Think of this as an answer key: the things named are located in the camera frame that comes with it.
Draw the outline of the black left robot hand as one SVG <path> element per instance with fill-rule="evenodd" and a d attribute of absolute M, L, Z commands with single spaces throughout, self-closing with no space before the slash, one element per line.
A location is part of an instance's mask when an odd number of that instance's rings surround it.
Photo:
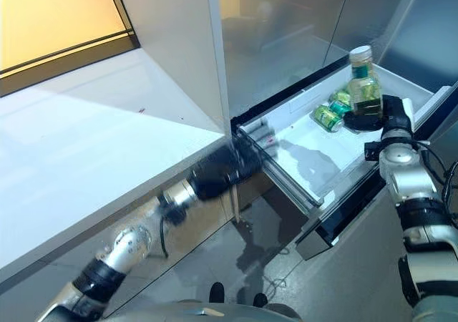
<path fill-rule="evenodd" d="M 263 156 L 250 141 L 236 138 L 197 162 L 187 178 L 197 198 L 213 199 L 259 172 Z"/>

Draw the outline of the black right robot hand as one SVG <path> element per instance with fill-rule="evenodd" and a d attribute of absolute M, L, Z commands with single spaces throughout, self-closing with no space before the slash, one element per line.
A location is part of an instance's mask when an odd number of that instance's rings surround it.
<path fill-rule="evenodd" d="M 343 116 L 344 126 L 357 132 L 382 131 L 382 137 L 412 140 L 411 100 L 383 94 L 380 98 L 357 102 Z"/>

